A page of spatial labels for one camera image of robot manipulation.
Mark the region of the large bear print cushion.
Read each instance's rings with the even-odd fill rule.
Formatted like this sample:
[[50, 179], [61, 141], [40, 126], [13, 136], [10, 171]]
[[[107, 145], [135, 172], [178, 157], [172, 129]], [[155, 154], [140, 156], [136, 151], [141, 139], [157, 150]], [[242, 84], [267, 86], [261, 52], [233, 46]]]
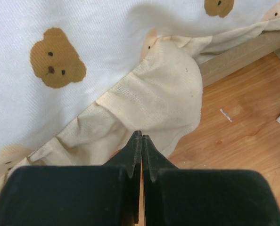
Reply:
[[24, 165], [104, 163], [134, 130], [170, 155], [198, 65], [280, 30], [280, 0], [0, 0], [0, 193]]

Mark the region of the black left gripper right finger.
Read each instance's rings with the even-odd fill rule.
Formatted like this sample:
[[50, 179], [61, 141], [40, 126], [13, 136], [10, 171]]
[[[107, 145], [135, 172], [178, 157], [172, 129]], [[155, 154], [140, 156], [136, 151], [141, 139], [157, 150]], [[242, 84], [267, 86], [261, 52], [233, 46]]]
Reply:
[[148, 226], [280, 226], [280, 208], [253, 170], [180, 169], [142, 137]]

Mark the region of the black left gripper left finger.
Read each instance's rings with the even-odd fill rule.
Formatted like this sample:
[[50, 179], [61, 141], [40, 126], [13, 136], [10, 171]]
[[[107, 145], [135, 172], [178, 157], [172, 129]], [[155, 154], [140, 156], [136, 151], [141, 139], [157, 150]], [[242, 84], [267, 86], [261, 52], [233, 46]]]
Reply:
[[0, 193], [0, 226], [133, 226], [142, 134], [98, 166], [23, 166]]

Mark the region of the wooden pet bed frame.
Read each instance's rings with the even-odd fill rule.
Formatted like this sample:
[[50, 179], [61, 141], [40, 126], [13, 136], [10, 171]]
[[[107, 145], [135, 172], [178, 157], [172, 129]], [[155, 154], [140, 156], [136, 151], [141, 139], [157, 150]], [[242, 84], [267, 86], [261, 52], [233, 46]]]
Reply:
[[199, 68], [203, 87], [225, 78], [278, 49], [280, 49], [280, 31], [265, 32], [202, 63]]

